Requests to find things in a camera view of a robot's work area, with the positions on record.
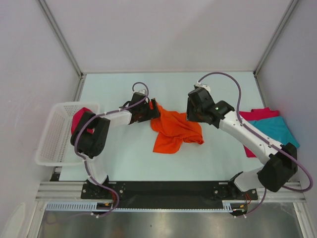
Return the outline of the orange t-shirt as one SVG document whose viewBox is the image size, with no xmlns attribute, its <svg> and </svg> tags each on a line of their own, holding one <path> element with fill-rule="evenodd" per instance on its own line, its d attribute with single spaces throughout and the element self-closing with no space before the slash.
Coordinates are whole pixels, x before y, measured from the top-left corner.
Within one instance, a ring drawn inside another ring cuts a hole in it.
<svg viewBox="0 0 317 238">
<path fill-rule="evenodd" d="M 156 104 L 160 116 L 152 119 L 151 129 L 157 133 L 153 152 L 175 154 L 183 143 L 204 144 L 202 127 L 197 122 L 187 120 L 186 113 L 168 111 Z"/>
</svg>

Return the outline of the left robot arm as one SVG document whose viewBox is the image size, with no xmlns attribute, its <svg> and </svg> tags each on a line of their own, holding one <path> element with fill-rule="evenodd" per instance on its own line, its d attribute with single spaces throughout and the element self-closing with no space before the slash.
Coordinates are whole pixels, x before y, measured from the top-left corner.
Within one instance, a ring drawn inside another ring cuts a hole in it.
<svg viewBox="0 0 317 238">
<path fill-rule="evenodd" d="M 92 192 L 98 198 L 109 194 L 109 185 L 104 183 L 108 175 L 99 156 L 106 144 L 111 128 L 144 122 L 160 117 L 156 100 L 142 92 L 134 92 L 132 99 L 117 110 L 94 113 L 83 107 L 72 117 L 70 143 L 75 154 L 83 159 L 88 181 L 93 183 Z"/>
</svg>

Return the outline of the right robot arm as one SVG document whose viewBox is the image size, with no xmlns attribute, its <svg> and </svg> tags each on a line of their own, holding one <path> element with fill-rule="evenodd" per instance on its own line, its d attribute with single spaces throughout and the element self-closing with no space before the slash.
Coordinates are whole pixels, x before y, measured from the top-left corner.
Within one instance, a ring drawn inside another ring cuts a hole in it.
<svg viewBox="0 0 317 238">
<path fill-rule="evenodd" d="M 240 199 L 246 191 L 264 187 L 279 191 L 297 172 L 290 156 L 297 156 L 296 147 L 269 138 L 242 119 L 225 101 L 215 103 L 207 89 L 198 87 L 188 93 L 187 120 L 204 122 L 230 134 L 246 146 L 262 163 L 262 167 L 240 172 L 229 180 L 229 195 Z"/>
</svg>

